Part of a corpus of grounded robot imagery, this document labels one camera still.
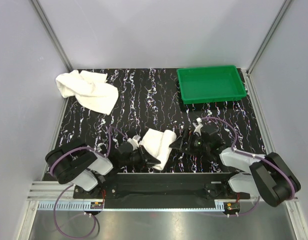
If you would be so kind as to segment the green plastic tray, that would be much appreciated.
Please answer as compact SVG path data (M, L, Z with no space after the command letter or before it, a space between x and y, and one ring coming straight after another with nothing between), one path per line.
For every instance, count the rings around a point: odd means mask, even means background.
M179 68L177 77L184 104L240 101L247 96L234 65Z

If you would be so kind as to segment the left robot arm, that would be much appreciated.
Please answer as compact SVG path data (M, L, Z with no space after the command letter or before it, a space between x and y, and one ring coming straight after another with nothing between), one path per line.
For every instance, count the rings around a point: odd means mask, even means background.
M96 151L80 139L62 145L45 156L49 173L59 184L72 183L86 192L93 190L124 166L153 167L161 161L132 139L112 150L109 156Z

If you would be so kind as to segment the white towel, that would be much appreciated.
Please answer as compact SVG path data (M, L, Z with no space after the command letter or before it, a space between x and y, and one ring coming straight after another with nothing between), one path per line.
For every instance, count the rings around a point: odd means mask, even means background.
M160 163L154 165L154 169L162 171L169 159L172 149L172 144L177 138L177 135L171 130L165 130L164 132L149 129L139 142L145 147L148 153L154 158L160 161Z
M80 105L94 112L110 115L118 98L118 88L107 83L106 73L73 70L55 79L63 98L75 97Z

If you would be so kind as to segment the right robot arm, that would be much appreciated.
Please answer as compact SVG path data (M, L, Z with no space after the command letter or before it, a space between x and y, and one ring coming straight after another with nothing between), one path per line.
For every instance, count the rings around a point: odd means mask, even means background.
M205 155L240 170L232 172L219 186L208 185L206 190L212 198L231 198L233 194L245 193L261 197L271 207L277 207L301 189L301 183L279 154L233 150L207 125L186 128L169 147L188 155Z

